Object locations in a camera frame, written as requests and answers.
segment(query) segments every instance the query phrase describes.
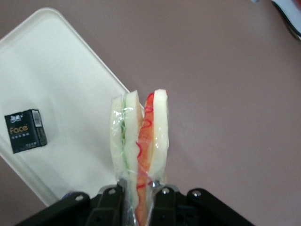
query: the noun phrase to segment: mauve surface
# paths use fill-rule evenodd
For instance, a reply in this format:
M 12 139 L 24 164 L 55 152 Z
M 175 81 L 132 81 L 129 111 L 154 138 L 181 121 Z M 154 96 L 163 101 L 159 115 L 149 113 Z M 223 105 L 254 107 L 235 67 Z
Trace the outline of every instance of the mauve surface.
M 141 102 L 169 94 L 168 182 L 256 225 L 301 225 L 301 42 L 270 1 L 0 1 L 0 38 L 59 10 Z M 0 225 L 45 206 L 0 158 Z

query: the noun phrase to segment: screw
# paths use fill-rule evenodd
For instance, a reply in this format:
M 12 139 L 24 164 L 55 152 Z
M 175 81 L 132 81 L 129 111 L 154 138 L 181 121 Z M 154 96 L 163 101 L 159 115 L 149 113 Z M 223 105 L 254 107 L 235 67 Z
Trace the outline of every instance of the screw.
M 82 194 L 80 194 L 80 195 L 78 195 L 78 196 L 75 197 L 75 200 L 76 200 L 76 201 L 80 201 L 80 200 L 82 200 L 83 198 L 84 198 L 84 196 L 83 196 Z
M 112 188 L 111 190 L 109 190 L 109 194 L 115 194 L 116 190 L 114 188 Z
M 202 195 L 201 192 L 200 192 L 199 190 L 194 190 L 194 191 L 192 192 L 192 194 L 193 194 L 194 197 L 199 197 L 199 196 Z
M 169 193 L 169 189 L 167 187 L 162 189 L 162 193 L 163 194 L 168 194 Z

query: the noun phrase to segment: plastic tray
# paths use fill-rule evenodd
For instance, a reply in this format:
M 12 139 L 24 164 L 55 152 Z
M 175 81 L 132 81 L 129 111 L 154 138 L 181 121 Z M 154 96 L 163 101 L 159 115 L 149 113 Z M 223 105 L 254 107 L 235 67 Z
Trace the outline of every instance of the plastic tray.
M 64 17 L 42 8 L 0 40 L 0 155 L 46 204 L 115 184 L 111 99 L 128 90 Z M 4 116 L 39 109 L 48 144 L 13 154 Z

